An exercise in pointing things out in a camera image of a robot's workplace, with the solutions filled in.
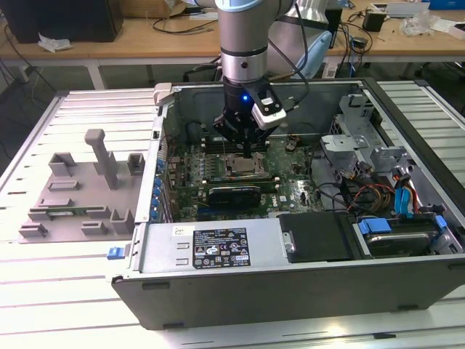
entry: open computer chassis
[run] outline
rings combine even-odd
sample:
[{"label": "open computer chassis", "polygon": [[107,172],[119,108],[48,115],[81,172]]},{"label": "open computer chassis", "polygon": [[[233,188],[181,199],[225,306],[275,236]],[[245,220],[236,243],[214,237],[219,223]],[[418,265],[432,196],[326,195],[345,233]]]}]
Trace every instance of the open computer chassis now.
[{"label": "open computer chassis", "polygon": [[211,127],[221,85],[162,90],[112,281],[145,328],[425,309],[465,284],[465,189],[375,81],[312,82],[250,160]]}]

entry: table leg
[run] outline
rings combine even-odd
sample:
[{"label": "table leg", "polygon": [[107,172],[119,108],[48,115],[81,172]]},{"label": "table leg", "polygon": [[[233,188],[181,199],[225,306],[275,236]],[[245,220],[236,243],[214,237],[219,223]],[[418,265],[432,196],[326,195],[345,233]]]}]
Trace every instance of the table leg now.
[{"label": "table leg", "polygon": [[413,63],[406,63],[404,67],[404,71],[402,72],[402,75],[399,76],[401,79],[409,79],[410,76],[410,71],[412,70]]},{"label": "table leg", "polygon": [[147,69],[148,84],[152,87],[155,83],[155,76],[153,75],[152,65],[147,64],[145,69]]},{"label": "table leg", "polygon": [[334,79],[336,77],[336,71],[339,66],[340,60],[334,60],[332,57],[328,57],[325,62],[323,69],[323,79]]},{"label": "table leg", "polygon": [[20,81],[21,84],[27,84],[29,82],[29,77],[26,74],[27,66],[23,67],[11,67],[13,75]]},{"label": "table leg", "polygon": [[102,67],[98,64],[89,64],[86,66],[89,71],[90,79],[94,85],[94,89],[107,89],[107,84],[103,80]]}]

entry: white paper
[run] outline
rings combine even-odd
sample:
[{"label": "white paper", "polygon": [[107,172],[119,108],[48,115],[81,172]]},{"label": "white paper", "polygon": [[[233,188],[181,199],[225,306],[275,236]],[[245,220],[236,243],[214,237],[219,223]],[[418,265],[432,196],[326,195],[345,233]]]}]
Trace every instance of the white paper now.
[{"label": "white paper", "polygon": [[192,236],[194,235],[194,225],[182,225],[173,227],[173,236]]},{"label": "white paper", "polygon": [[432,25],[431,29],[435,31],[442,31],[443,33],[448,33],[449,30],[457,23],[459,22],[456,22],[454,20],[439,19]]},{"label": "white paper", "polygon": [[43,47],[47,51],[55,53],[61,49],[70,49],[73,47],[68,39],[55,40],[47,38],[39,33],[40,41],[37,43],[40,47]]},{"label": "white paper", "polygon": [[201,13],[199,15],[191,15],[189,16],[191,20],[217,20],[218,19],[218,12],[211,11]]}]

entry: motherboard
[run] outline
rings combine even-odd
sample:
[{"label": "motherboard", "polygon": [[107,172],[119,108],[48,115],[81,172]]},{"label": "motherboard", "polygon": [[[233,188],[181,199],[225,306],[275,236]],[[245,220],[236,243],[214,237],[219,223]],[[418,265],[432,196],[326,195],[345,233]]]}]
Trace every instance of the motherboard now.
[{"label": "motherboard", "polygon": [[245,159],[229,145],[171,144],[168,157],[175,222],[277,217],[323,211],[308,175],[314,145],[271,139]]}]

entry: computer case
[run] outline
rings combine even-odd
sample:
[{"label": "computer case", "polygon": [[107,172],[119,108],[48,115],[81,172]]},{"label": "computer case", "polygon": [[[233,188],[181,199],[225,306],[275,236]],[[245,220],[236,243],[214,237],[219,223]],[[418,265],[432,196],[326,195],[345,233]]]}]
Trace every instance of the computer case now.
[{"label": "computer case", "polygon": [[52,39],[109,42],[122,25],[119,0],[0,0],[11,32],[21,44]]}]

